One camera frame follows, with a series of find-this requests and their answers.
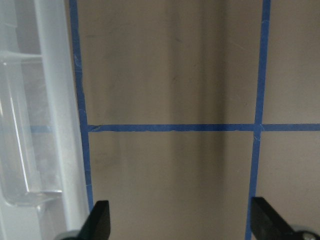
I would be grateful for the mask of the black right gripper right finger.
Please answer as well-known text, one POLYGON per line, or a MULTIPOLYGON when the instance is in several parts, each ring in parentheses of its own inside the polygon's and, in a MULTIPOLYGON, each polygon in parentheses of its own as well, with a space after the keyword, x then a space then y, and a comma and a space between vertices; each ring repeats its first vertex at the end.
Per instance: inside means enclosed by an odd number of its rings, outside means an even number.
POLYGON ((290 240, 295 231, 263 198, 252 197, 250 229, 256 240, 290 240))

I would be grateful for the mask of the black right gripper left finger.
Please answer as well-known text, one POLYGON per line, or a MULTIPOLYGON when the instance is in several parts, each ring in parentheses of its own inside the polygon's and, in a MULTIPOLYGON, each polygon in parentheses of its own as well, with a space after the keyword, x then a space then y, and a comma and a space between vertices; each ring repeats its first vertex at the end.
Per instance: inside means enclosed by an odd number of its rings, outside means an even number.
POLYGON ((82 226, 78 240, 108 240, 111 235, 110 206, 108 200, 99 200, 82 226))

